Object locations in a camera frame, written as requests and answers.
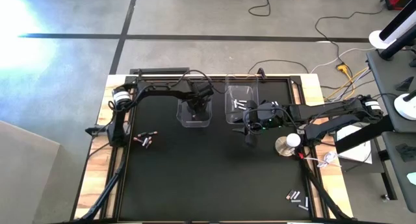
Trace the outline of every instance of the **white cable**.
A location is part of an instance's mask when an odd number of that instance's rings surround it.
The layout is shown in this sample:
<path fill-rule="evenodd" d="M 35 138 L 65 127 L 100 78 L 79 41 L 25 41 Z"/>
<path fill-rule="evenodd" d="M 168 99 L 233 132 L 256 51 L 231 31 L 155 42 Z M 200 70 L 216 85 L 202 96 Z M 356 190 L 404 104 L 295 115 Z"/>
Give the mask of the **white cable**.
<path fill-rule="evenodd" d="M 348 52 L 350 52 L 350 51 L 354 51 L 354 50 L 359 50 L 359 51 L 372 51 L 372 50 L 374 50 L 374 49 L 376 49 L 376 48 L 371 48 L 371 49 L 358 49 L 358 48 L 352 48 L 352 49 L 349 49 L 349 50 L 345 51 L 344 53 L 340 54 L 339 56 L 341 57 L 341 56 L 345 55 L 346 53 L 348 53 Z M 311 71 L 310 73 L 313 73 L 313 71 L 314 71 L 315 69 L 317 69 L 317 68 L 319 68 L 319 67 L 321 67 L 321 66 L 326 66 L 326 65 L 329 65 L 329 64 L 331 64 L 331 63 L 336 62 L 337 60 L 338 60 L 338 57 L 337 57 L 336 59 L 332 60 L 331 62 L 327 62 L 327 63 L 325 63 L 325 64 L 319 64 L 319 65 L 317 65 L 315 68 L 313 68 L 313 69 L 312 69 L 312 71 Z"/>
<path fill-rule="evenodd" d="M 305 160 L 316 160 L 316 161 L 318 161 L 319 164 L 317 165 L 317 167 L 319 167 L 319 168 L 324 168 L 328 164 L 331 164 L 331 165 L 334 165 L 334 166 L 338 166 L 338 167 L 342 167 L 342 166 L 340 166 L 338 164 L 331 163 L 333 160 L 335 160 L 337 158 L 337 156 L 338 155 L 337 155 L 336 152 L 330 151 L 327 154 L 325 154 L 324 160 L 319 160 L 319 159 L 316 159 L 316 158 L 304 158 L 304 159 Z"/>
<path fill-rule="evenodd" d="M 369 69 L 367 68 L 363 73 L 361 73 L 360 75 L 359 75 L 359 77 L 358 78 L 356 78 L 354 81 L 353 81 L 353 83 L 352 83 L 352 85 L 354 85 L 359 79 L 361 79 L 362 78 L 362 76 L 364 76 L 364 74 L 368 71 Z M 341 98 L 342 98 L 342 95 L 344 95 L 344 92 L 342 92 L 341 94 L 339 94 L 338 95 L 338 97 L 336 97 L 335 99 L 333 99 L 331 102 L 334 102 L 334 101 L 339 101 Z"/>

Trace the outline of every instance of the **concrete floor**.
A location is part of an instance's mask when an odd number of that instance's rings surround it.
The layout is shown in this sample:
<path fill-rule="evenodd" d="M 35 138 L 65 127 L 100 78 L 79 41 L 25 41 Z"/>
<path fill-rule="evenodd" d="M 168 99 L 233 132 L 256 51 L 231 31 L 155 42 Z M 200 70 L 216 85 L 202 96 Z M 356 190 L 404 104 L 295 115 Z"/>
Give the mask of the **concrete floor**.
<path fill-rule="evenodd" d="M 129 34 L 192 34 L 319 37 L 316 20 L 377 12 L 378 0 L 270 0 L 270 17 L 249 15 L 264 0 L 137 0 Z M 90 137 L 84 129 L 96 121 L 103 88 L 118 40 L 15 38 L 23 33 L 120 34 L 130 0 L 0 0 L 0 119 L 64 146 L 53 171 L 36 223 L 70 217 Z M 328 36 L 366 38 L 383 28 L 397 12 L 325 19 L 318 26 Z M 371 48 L 366 43 L 340 43 L 340 51 Z M 127 40 L 117 74 L 132 68 L 190 67 L 206 73 L 245 73 L 257 61 L 295 60 L 312 70 L 336 57 L 335 47 L 316 42 L 227 42 Z M 343 57 L 353 73 L 366 67 L 365 52 Z M 262 64 L 268 73 L 303 73 L 282 62 Z M 333 65 L 316 70 L 321 85 L 338 86 L 345 77 Z M 372 80 L 367 75 L 361 82 Z M 331 90 L 324 89 L 328 95 Z M 356 93 L 377 94 L 375 83 Z M 354 216 L 367 221 L 414 223 L 401 197 L 383 203 L 380 175 L 346 174 Z"/>

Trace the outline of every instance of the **wooden table frame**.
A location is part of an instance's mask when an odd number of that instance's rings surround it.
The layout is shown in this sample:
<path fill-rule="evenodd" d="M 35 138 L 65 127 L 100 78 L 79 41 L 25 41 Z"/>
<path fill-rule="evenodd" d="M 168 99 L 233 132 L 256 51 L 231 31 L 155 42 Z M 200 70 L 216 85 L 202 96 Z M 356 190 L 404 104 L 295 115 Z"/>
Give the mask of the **wooden table frame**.
<path fill-rule="evenodd" d="M 304 95 L 305 103 L 307 105 L 321 105 L 324 103 L 322 92 L 320 89 L 320 84 L 318 76 L 316 74 L 271 74 L 267 75 L 268 77 L 272 76 L 299 76 L 302 80 L 302 92 Z M 98 125 L 107 124 L 112 116 L 112 110 L 108 107 L 108 102 L 112 101 L 112 90 L 124 84 L 125 78 L 128 75 L 109 75 L 107 77 L 107 83 L 105 85 L 105 91 L 103 95 L 103 100 L 101 102 L 101 108 L 99 110 Z M 173 76 L 178 77 L 180 75 L 148 75 L 150 77 L 167 77 Z M 188 75 L 189 77 L 199 77 L 200 75 Z M 225 75 L 208 75 L 208 76 L 225 76 Z M 296 104 L 300 104 L 300 92 L 296 85 L 293 85 L 294 99 Z M 327 121 L 326 118 L 318 119 L 315 123 L 323 123 Z M 323 142 L 333 144 L 333 138 L 326 136 L 323 139 Z M 90 153 L 95 151 L 97 148 L 101 147 L 108 143 L 107 136 L 98 136 L 94 138 L 91 142 Z M 334 147 L 328 145 L 317 145 L 316 156 L 318 159 L 323 160 L 324 155 L 330 151 L 336 151 Z M 75 203 L 76 208 L 74 208 L 72 218 L 80 218 L 86 214 L 89 208 L 97 200 L 101 192 L 103 191 L 107 181 L 111 178 L 109 171 L 114 171 L 121 160 L 123 153 L 123 148 L 112 148 L 111 146 L 106 146 L 99 152 L 97 152 L 92 158 L 87 160 L 86 166 L 84 169 L 83 179 L 81 181 L 82 185 L 79 188 L 79 196 L 77 197 Z M 113 160 L 113 163 L 110 163 L 111 156 L 116 157 L 116 160 Z M 339 164 L 338 158 L 336 158 L 332 163 Z M 309 161 L 309 165 L 314 167 L 313 163 Z M 341 168 L 337 166 L 327 166 L 325 168 L 320 168 L 320 177 L 322 179 L 323 186 L 335 203 L 340 207 L 340 209 L 348 216 L 352 217 L 352 211 L 350 207 L 350 201 L 348 199 L 348 194 L 346 192 L 346 187 L 344 183 L 343 174 Z M 334 218 L 334 215 L 328 211 L 328 209 L 323 210 L 321 206 L 321 199 L 318 195 L 316 188 L 310 183 L 312 187 L 313 194 L 313 203 L 315 204 L 315 214 L 318 218 L 323 218 L 326 212 L 330 213 L 330 217 Z M 116 192 L 118 191 L 118 185 L 116 185 L 108 199 L 108 203 L 105 205 L 107 211 L 105 216 L 99 212 L 96 218 L 112 218 L 114 214 L 118 213 L 119 210 L 114 209 Z"/>

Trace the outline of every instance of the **wooden board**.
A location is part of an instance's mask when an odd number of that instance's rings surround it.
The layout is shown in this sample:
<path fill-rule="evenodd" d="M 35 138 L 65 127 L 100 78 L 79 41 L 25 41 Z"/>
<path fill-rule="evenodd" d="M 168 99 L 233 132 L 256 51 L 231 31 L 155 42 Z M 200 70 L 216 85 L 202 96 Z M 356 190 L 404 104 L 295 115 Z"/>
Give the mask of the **wooden board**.
<path fill-rule="evenodd" d="M 268 75 L 268 76 L 290 76 L 291 74 L 284 75 Z M 302 89 L 304 92 L 304 97 L 306 104 L 308 105 L 321 105 L 324 103 L 322 97 L 322 92 L 320 90 L 320 84 L 318 76 L 316 74 L 292 74 L 299 75 L 302 79 Z M 112 90 L 124 84 L 126 75 L 109 75 L 107 78 L 107 83 L 105 86 L 104 96 L 101 103 L 101 108 L 99 110 L 99 116 L 97 124 L 105 125 L 111 120 L 112 110 L 108 107 L 108 102 L 112 100 Z M 299 93 L 297 92 L 297 87 L 294 86 L 294 97 L 296 103 L 300 103 Z M 318 119 L 315 123 L 323 123 L 327 119 Z M 90 153 L 95 151 L 101 145 L 107 143 L 106 136 L 100 136 L 93 140 Z M 334 144 L 333 139 L 329 136 L 325 137 L 324 142 Z M 318 145 L 317 149 L 317 158 L 323 160 L 326 153 L 330 151 L 336 151 L 334 147 L 328 145 Z M 123 149 L 118 149 L 118 157 L 122 154 Z M 109 168 L 109 161 L 111 155 L 111 147 L 105 147 L 94 156 L 92 156 L 87 163 L 86 171 L 83 177 L 83 185 L 81 188 L 81 193 L 77 202 L 77 209 L 75 211 L 75 218 L 82 217 L 88 211 L 94 202 L 99 197 L 100 193 L 105 187 L 105 181 L 107 178 L 107 171 Z M 338 159 L 334 160 L 333 163 L 339 164 Z M 322 181 L 326 191 L 335 201 L 335 203 L 340 207 L 340 209 L 348 216 L 352 217 L 352 211 L 350 207 L 350 201 L 348 199 L 348 194 L 346 192 L 346 187 L 344 183 L 344 177 L 341 171 L 341 168 L 337 166 L 327 166 L 320 169 L 322 176 Z M 112 209 L 114 207 L 114 197 L 115 197 L 116 187 L 113 189 L 110 199 L 109 207 L 107 209 L 107 217 L 112 217 Z M 315 208 L 317 210 L 317 216 L 322 217 L 322 210 L 320 207 L 320 199 L 317 194 L 315 187 L 312 189 L 313 198 L 315 201 Z"/>

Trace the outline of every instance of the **white paper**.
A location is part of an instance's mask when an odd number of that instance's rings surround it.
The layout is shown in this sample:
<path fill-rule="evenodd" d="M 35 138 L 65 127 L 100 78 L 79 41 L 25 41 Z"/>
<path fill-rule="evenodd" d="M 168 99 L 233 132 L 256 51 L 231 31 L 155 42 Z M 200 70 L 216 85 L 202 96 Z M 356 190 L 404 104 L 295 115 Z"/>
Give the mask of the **white paper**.
<path fill-rule="evenodd" d="M 361 128 L 353 126 L 353 125 L 343 127 L 341 130 L 337 131 L 337 140 L 340 140 L 344 138 L 345 136 L 348 136 L 349 134 L 352 134 L 353 132 L 358 131 L 359 129 Z M 345 152 L 338 154 L 338 156 L 340 158 L 363 162 L 369 156 L 370 153 L 371 153 L 371 143 L 367 141 L 365 143 L 355 146 L 352 149 L 349 149 Z M 365 161 L 365 163 L 372 164 L 371 155 Z"/>

